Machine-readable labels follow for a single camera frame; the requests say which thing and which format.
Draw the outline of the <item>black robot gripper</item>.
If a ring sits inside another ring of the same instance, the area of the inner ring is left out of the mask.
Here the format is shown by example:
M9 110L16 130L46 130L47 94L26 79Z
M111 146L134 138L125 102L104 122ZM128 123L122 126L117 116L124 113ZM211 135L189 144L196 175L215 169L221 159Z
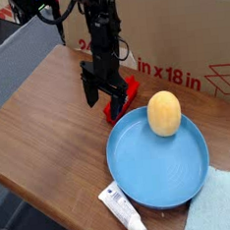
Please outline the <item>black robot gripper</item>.
M90 24L92 61L82 61L81 78L86 101L93 107L101 89L112 95L110 102L111 119L115 120L126 103L128 89L125 80L119 75L119 42L110 30L110 21L96 19Z

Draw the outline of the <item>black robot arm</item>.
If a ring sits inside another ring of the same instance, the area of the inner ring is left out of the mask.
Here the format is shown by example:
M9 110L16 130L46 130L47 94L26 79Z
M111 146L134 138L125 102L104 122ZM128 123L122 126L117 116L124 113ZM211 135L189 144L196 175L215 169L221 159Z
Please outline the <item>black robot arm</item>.
M119 74L121 20L115 0L8 0L19 24L39 17L58 29L77 8L85 15L90 34L91 61L80 63L86 100L94 106L100 91L110 95L111 118L115 120L127 100L127 84Z

